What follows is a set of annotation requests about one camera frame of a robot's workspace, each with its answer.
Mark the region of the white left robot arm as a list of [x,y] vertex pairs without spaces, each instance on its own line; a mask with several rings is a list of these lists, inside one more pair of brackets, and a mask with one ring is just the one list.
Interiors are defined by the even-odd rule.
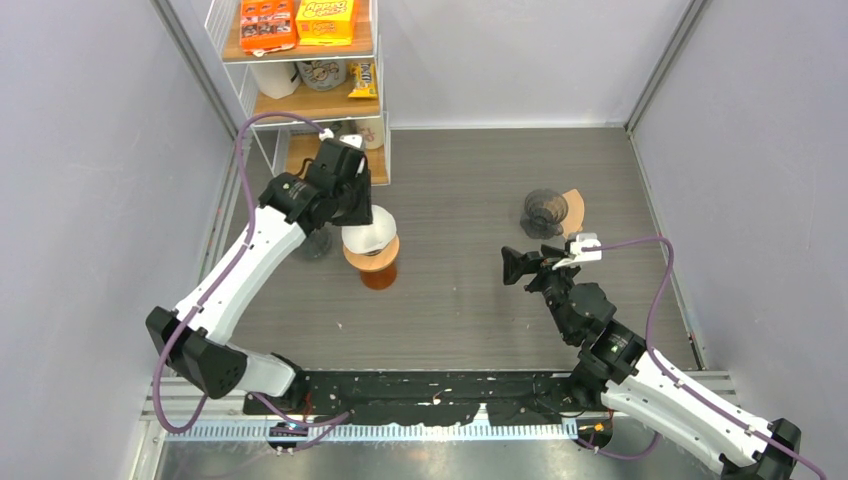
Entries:
[[359,135],[319,144],[305,176],[282,173],[259,196],[250,224],[212,272],[175,307],[154,308],[145,326],[168,367],[211,399],[240,389],[268,395],[280,412],[307,398],[298,367],[280,355],[231,344],[245,309],[284,259],[326,224],[372,221],[371,178]]

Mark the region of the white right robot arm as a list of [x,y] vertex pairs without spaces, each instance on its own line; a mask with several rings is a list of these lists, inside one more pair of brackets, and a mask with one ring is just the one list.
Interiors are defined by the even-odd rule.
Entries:
[[531,276],[525,291],[543,296],[561,340],[579,350],[574,403],[634,418],[723,479],[791,478],[800,462],[794,423],[768,421],[721,398],[666,359],[648,334],[617,321],[598,284],[575,281],[581,266],[601,260],[606,249],[593,234],[578,234],[562,248],[501,249],[504,284]]

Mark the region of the amber glass jar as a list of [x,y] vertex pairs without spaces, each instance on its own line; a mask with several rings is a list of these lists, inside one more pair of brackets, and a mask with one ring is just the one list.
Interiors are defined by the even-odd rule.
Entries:
[[375,271],[360,271],[362,283],[372,290],[384,290],[390,287],[397,278],[396,263],[388,264],[385,268]]

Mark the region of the round wooden dripper stand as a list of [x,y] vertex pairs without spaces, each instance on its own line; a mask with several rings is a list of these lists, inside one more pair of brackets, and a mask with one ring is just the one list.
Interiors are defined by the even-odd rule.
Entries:
[[385,248],[374,255],[353,253],[346,245],[343,246],[343,255],[353,268],[371,273],[390,267],[397,259],[399,250],[400,237],[395,235]]

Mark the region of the white paper coffee filter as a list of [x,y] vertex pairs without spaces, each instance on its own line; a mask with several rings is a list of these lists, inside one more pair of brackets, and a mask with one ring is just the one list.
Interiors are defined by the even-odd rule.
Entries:
[[371,212],[370,224],[341,229],[343,246],[353,254],[375,255],[384,250],[397,235],[396,220],[388,210],[373,205]]

